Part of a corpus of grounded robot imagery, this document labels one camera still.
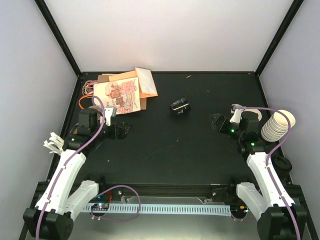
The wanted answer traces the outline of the printed white paper bag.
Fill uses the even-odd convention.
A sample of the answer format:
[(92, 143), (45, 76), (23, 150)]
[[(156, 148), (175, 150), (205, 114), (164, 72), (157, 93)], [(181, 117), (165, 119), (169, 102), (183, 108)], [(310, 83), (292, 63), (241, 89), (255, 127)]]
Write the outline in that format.
[(137, 77), (101, 83), (95, 82), (91, 89), (91, 94), (82, 96), (78, 101), (81, 109), (84, 109), (81, 105), (81, 100), (94, 96), (102, 101), (104, 107), (116, 107), (117, 115), (129, 114), (142, 109)]

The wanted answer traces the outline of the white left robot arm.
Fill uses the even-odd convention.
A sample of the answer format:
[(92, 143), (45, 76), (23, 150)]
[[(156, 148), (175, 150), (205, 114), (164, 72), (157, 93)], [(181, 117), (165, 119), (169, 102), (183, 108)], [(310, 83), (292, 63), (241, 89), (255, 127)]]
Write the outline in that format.
[(88, 178), (72, 192), (76, 177), (89, 153), (106, 138), (124, 139), (130, 125), (112, 121), (117, 109), (97, 106), (82, 109), (77, 124), (62, 139), (51, 133), (44, 146), (60, 156), (57, 168), (45, 192), (35, 207), (27, 208), (24, 223), (30, 235), (37, 240), (67, 240), (74, 222), (83, 208), (94, 197), (103, 199), (108, 192), (104, 178)]

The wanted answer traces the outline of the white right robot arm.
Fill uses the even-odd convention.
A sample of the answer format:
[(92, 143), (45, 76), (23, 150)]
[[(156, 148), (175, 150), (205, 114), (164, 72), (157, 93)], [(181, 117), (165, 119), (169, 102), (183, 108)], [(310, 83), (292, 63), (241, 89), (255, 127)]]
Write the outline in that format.
[(234, 180), (228, 187), (228, 198), (242, 200), (257, 221), (262, 240), (300, 240), (303, 237), (307, 212), (289, 196), (279, 179), (260, 138), (258, 114), (245, 111), (227, 118), (214, 113), (209, 116), (211, 128), (236, 141), (238, 151), (253, 172), (257, 185)]

